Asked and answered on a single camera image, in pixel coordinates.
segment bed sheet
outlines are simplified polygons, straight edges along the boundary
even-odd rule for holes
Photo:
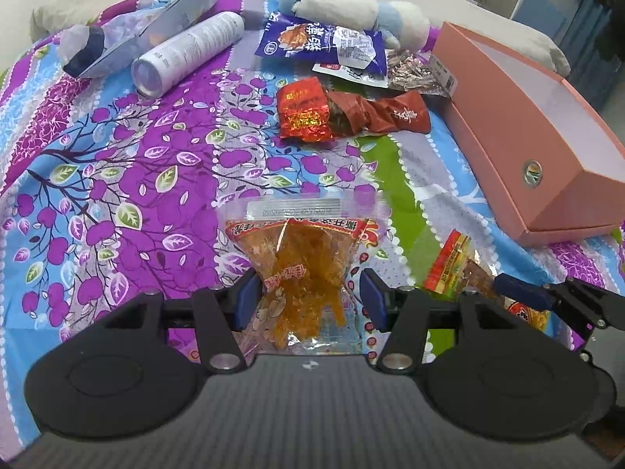
[[[102,16],[165,5],[131,0]],[[219,0],[219,10],[275,10],[275,0]],[[23,398],[27,370],[45,352],[140,291],[184,297],[228,286],[249,266],[218,227],[215,208],[238,197],[293,192],[383,193],[386,229],[367,231],[348,287],[375,269],[390,286],[414,284],[452,229],[473,238],[490,266],[535,284],[573,275],[625,288],[622,232],[523,249],[497,227],[444,122],[432,132],[338,140],[323,149],[282,142],[279,87],[306,75],[291,64],[254,67],[259,32],[218,55],[158,100],[134,92],[128,69],[74,80],[59,68],[57,38],[8,72],[0,90],[0,456],[38,435]],[[385,337],[367,330],[373,360]],[[557,319],[548,335],[569,332]],[[425,358],[451,341],[432,332]],[[170,344],[198,358],[193,331]]]

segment plush toy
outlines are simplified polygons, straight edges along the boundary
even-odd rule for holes
[[[427,17],[408,2],[376,0],[279,0],[283,14],[352,30],[380,30],[388,49],[417,52],[430,36]]]

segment white spray can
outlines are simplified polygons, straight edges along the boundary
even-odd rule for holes
[[[221,12],[157,45],[132,63],[132,81],[147,97],[171,87],[243,36],[245,23],[234,12]]]

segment purple snack bag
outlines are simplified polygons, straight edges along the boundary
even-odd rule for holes
[[[339,64],[386,75],[382,32],[358,32],[273,12],[257,56]]]

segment pink box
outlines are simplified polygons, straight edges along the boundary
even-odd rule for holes
[[[442,116],[499,227],[526,246],[603,235],[625,219],[625,147],[558,74],[445,23],[430,62]]]

